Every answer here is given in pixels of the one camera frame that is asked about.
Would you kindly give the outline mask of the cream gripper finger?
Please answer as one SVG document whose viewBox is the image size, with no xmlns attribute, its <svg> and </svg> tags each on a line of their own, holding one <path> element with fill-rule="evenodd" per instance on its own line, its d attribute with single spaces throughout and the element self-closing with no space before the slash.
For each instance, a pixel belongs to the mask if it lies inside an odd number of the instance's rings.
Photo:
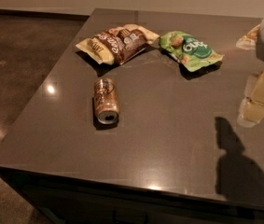
<svg viewBox="0 0 264 224">
<path fill-rule="evenodd" d="M 245 128 L 251 128 L 264 119 L 264 70 L 258 74 L 257 85 L 251 97 L 243 98 L 237 122 Z"/>
<path fill-rule="evenodd" d="M 257 80 L 258 80 L 258 74 L 252 74 L 248 77 L 246 80 L 246 85 L 244 89 L 244 96 L 245 97 L 251 97 L 252 94 L 254 93 L 254 90 L 257 85 Z"/>
</svg>

